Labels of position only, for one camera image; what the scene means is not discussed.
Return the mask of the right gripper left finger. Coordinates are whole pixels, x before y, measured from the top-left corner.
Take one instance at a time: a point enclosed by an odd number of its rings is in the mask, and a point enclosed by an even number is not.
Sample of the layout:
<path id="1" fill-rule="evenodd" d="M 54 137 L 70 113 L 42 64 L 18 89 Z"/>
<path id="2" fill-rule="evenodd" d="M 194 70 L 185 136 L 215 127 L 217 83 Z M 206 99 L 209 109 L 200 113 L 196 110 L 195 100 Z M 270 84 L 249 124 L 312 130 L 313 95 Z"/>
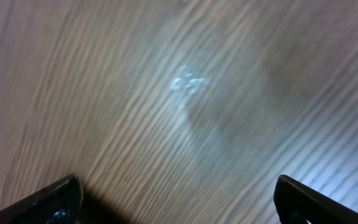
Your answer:
<path id="1" fill-rule="evenodd" d="M 1 210 L 0 223 L 75 223 L 82 201 L 80 179 L 70 174 Z"/>

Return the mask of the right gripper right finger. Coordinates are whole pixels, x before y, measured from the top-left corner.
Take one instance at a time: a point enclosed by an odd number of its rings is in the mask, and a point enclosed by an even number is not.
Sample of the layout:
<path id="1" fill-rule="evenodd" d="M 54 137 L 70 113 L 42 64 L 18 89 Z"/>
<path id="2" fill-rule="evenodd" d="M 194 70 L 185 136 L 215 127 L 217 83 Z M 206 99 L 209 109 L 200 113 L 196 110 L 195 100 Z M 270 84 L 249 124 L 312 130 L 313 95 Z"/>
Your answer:
<path id="1" fill-rule="evenodd" d="M 358 223 L 358 213 L 287 175 L 280 175 L 273 201 L 280 223 Z"/>

